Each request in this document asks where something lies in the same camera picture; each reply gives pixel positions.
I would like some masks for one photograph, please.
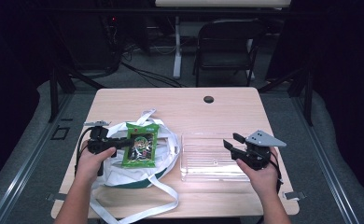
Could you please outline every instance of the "hand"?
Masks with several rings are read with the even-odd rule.
[[[278,154],[274,147],[270,147],[271,152],[277,157]],[[272,155],[271,160],[276,164],[275,157]],[[270,197],[276,195],[276,184],[278,179],[278,174],[275,167],[268,164],[266,168],[262,170],[253,170],[248,165],[246,165],[240,159],[237,160],[237,164],[240,169],[249,177],[252,188],[258,194],[260,199],[263,197]]]
[[[79,163],[77,166],[77,175],[75,179],[80,179],[87,184],[92,184],[97,178],[97,172],[100,169],[101,162],[111,157],[116,149],[111,147],[99,154],[92,154],[87,149],[87,141],[83,143],[83,151],[80,154]]]

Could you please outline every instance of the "wooden table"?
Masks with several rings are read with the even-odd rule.
[[[291,0],[156,0],[157,7],[289,7]]]
[[[203,98],[212,96],[214,102]],[[254,88],[162,88],[102,89],[94,98],[87,121],[106,120],[118,124],[136,121],[141,112],[156,108],[152,116],[180,137],[183,133],[240,133],[248,136],[261,129],[273,134],[266,113]],[[60,193],[67,193],[74,180],[75,154],[72,156]],[[289,215],[299,212],[295,201],[282,198],[281,192],[293,191],[281,155],[284,185],[280,197]],[[242,217],[262,215],[259,198],[249,182],[183,182],[179,161],[161,182],[179,193],[179,206],[155,218]],[[170,203],[173,199],[156,187],[147,189],[112,189],[100,187],[98,201],[115,217],[126,217],[148,208]],[[51,215],[56,217],[62,206],[56,201]],[[89,218],[98,217],[92,210]]]

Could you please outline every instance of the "table leg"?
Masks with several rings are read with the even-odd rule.
[[[175,17],[175,62],[174,62],[174,78],[181,77],[181,40],[179,33],[179,17]]]

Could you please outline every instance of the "white strap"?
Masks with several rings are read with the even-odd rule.
[[[95,200],[94,196],[91,192],[91,198],[90,198],[90,206],[91,208],[100,216],[105,222],[109,224],[129,224],[136,222],[138,220],[141,220],[145,217],[151,217],[155,216],[157,214],[170,211],[178,206],[178,193],[170,188],[169,186],[162,184],[155,175],[152,175],[148,178],[148,180],[159,189],[162,189],[164,192],[168,193],[171,197],[173,197],[175,200],[171,203],[150,208],[146,211],[131,215],[129,217],[126,217],[122,220],[117,221],[106,209],[98,203],[97,200]]]

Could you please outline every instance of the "dark background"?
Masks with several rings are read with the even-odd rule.
[[[150,6],[151,3],[147,3],[137,6]],[[46,7],[49,2],[41,4]],[[364,187],[364,1],[343,1],[342,4],[337,1],[293,1],[290,10],[331,13],[319,21],[286,21],[267,78],[287,75],[319,50],[320,56],[312,71],[315,91],[326,102],[343,158]],[[142,18],[133,20],[143,25],[140,23]],[[106,70],[118,62],[115,58],[117,49],[108,45],[106,35],[95,37],[94,41],[101,46],[97,49],[68,46],[57,35],[66,35],[68,28],[73,33],[73,27],[65,26],[66,21],[58,22],[53,23],[56,27],[49,27],[49,21],[27,13],[19,1],[0,1],[0,170],[35,112],[39,100],[36,88],[49,80],[55,63],[76,67],[79,62],[88,68]],[[121,22],[120,26],[128,22],[132,21]],[[101,25],[88,24],[94,28]],[[140,34],[136,36],[142,37],[142,29],[131,32],[120,33],[120,41],[124,35]],[[135,41],[141,48],[147,47],[145,39]],[[96,62],[85,58],[96,51],[103,53],[104,58],[96,58]]]

